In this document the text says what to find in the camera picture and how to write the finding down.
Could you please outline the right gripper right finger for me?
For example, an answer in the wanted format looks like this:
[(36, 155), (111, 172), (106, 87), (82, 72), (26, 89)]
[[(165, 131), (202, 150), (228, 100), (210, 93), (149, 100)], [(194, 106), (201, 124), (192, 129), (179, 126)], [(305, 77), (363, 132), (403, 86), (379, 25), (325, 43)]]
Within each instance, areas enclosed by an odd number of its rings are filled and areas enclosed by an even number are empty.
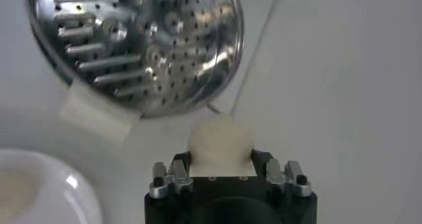
[(298, 161), (288, 161), (284, 168), (270, 152), (256, 149), (251, 150), (251, 160), (256, 175), (275, 187), (282, 193), (290, 192), (300, 198), (308, 198), (312, 195), (312, 185), (304, 174)]

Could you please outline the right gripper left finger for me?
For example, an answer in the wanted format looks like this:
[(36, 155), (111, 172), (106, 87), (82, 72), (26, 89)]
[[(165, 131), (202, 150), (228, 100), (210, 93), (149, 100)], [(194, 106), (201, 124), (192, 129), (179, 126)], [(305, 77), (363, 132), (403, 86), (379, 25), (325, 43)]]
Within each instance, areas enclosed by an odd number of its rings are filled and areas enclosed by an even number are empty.
[(161, 161), (155, 162), (152, 168), (149, 196), (153, 199), (164, 199), (171, 191), (178, 195), (191, 193), (194, 180), (189, 176), (190, 166), (190, 152), (176, 154), (169, 167)]

